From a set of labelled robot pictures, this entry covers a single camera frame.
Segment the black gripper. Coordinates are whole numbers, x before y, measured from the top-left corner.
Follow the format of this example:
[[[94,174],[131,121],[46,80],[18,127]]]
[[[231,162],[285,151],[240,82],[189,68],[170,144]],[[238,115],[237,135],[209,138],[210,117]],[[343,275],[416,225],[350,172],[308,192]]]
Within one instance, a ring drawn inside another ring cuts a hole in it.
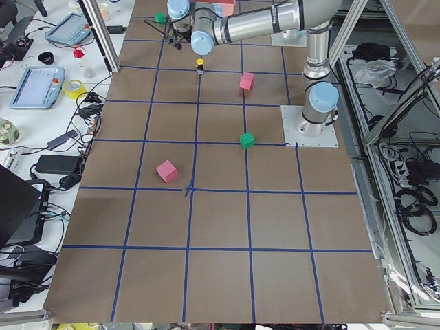
[[[173,20],[173,27],[182,38],[190,40],[191,38],[191,24],[190,19]]]

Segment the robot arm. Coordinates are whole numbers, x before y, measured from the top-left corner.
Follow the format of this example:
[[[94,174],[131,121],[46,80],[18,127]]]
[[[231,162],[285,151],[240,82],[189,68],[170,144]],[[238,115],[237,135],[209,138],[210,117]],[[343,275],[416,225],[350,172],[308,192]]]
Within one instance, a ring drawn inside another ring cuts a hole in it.
[[[304,41],[306,34],[307,32],[304,30],[291,29],[273,34],[272,36],[278,43],[299,44]]]
[[[324,82],[330,71],[329,35],[331,19],[341,1],[283,1],[226,16],[220,5],[208,2],[168,1],[167,10],[176,48],[187,40],[200,57],[209,55],[215,46],[231,44],[255,37],[304,31],[307,39],[307,62],[303,69],[306,102],[293,121],[301,136],[316,138],[331,125],[328,117],[336,112],[337,89]]]

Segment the pink cube near arm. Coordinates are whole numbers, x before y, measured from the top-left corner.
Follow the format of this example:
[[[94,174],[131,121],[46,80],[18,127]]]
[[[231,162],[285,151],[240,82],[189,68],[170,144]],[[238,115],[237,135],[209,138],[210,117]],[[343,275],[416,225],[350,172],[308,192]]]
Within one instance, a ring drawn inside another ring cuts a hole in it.
[[[156,171],[165,183],[169,183],[178,177],[177,168],[170,160],[165,160],[158,165]]]

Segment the green cube near arm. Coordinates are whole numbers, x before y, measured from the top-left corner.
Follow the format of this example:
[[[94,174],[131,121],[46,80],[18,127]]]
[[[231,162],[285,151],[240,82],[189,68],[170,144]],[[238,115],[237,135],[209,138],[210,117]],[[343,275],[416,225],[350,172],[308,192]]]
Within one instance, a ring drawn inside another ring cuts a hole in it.
[[[240,136],[239,143],[242,149],[247,150],[254,146],[255,138],[250,132],[247,132]]]

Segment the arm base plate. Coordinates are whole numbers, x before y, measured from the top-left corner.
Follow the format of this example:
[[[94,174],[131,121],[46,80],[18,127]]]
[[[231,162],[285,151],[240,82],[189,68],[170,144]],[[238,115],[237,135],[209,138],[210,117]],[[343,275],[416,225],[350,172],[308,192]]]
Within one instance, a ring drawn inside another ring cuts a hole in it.
[[[338,148],[338,139],[331,116],[325,123],[312,124],[303,118],[303,106],[282,105],[285,146],[290,148]]]
[[[307,46],[307,32],[298,30],[288,30],[271,34],[271,41],[273,46],[279,47],[306,47]]]

